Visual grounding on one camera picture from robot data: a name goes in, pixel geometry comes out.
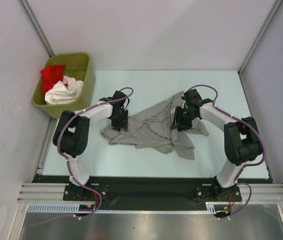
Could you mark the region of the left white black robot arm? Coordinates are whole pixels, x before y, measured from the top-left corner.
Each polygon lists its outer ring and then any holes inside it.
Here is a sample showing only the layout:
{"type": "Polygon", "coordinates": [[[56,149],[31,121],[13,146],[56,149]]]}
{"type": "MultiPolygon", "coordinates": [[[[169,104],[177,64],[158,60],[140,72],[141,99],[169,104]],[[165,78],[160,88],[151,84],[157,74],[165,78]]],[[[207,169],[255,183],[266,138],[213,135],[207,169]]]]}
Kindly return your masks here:
{"type": "Polygon", "coordinates": [[[74,193],[81,200],[88,199],[92,194],[96,202],[102,201],[102,196],[87,184],[90,174],[84,161],[79,159],[88,146],[90,127],[101,120],[109,119],[114,130],[126,131],[129,103],[127,97],[117,100],[102,98],[90,107],[76,112],[65,110],[60,116],[52,142],[65,159],[69,182],[76,186],[74,193]]]}

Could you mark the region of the grey t shirt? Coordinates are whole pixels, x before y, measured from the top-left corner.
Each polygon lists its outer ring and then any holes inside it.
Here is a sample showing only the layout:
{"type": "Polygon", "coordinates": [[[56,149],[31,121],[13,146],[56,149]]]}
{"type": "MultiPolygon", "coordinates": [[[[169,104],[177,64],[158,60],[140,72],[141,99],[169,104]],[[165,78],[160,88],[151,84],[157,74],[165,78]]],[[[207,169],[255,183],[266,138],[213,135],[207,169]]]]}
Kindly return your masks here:
{"type": "Polygon", "coordinates": [[[183,105],[183,92],[180,91],[128,117],[127,130],[114,130],[109,125],[101,133],[110,145],[132,145],[136,149],[152,148],[162,154],[176,151],[180,158],[195,159],[195,146],[188,134],[209,136],[205,124],[194,119],[188,130],[171,129],[176,107],[183,105]]]}

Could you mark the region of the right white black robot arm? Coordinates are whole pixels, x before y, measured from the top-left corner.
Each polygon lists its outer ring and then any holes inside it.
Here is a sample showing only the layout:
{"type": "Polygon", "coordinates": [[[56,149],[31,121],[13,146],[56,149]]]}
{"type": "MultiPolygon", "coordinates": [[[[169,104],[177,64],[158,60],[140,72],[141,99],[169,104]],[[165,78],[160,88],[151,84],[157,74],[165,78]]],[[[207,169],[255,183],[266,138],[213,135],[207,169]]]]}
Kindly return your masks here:
{"type": "Polygon", "coordinates": [[[177,106],[171,128],[179,132],[189,130],[195,119],[206,120],[223,132],[226,156],[226,161],[213,178],[211,186],[204,186],[196,191],[197,198],[227,201],[235,191],[244,168],[263,154],[256,121],[252,117],[238,118],[217,107],[212,100],[204,99],[192,105],[177,106]]]}

